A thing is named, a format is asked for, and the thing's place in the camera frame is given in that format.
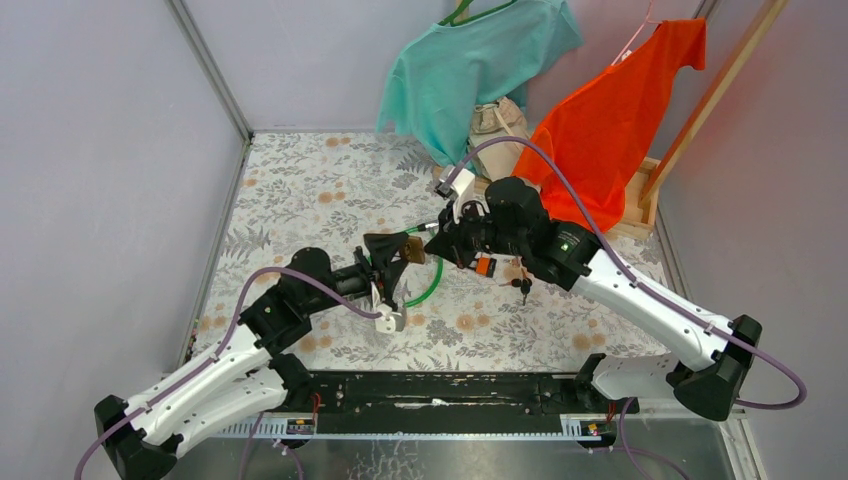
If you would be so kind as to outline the brass padlock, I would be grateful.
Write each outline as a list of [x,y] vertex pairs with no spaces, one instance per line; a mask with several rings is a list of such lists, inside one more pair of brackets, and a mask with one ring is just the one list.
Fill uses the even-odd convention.
[[417,236],[409,236],[399,252],[400,257],[412,264],[422,265],[426,262],[424,241]]

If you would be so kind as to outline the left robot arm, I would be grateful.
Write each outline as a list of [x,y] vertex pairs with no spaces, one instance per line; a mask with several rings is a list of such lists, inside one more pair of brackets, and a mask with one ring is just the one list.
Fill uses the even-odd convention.
[[122,479],[161,479],[177,460],[218,430],[279,406],[304,407],[310,376],[288,348],[312,329],[312,315],[343,306],[376,331],[405,327],[395,289],[406,267],[423,263],[423,242],[406,232],[367,234],[353,264],[333,269],[320,248],[297,251],[251,305],[242,292],[223,336],[159,383],[128,399],[109,395],[94,409],[98,446]]

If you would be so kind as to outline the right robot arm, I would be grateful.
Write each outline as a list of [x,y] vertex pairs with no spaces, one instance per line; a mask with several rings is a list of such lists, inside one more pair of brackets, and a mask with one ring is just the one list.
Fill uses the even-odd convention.
[[425,251],[460,268],[484,254],[517,257],[534,280],[596,301],[623,316],[668,349],[662,356],[592,356],[573,386],[575,402],[597,412],[611,400],[674,398],[691,412],[726,420],[753,364],[761,324],[734,320],[679,297],[630,265],[618,267],[600,238],[574,223],[550,219],[539,193],[509,177],[491,183],[485,200],[472,180],[437,193],[448,204]]

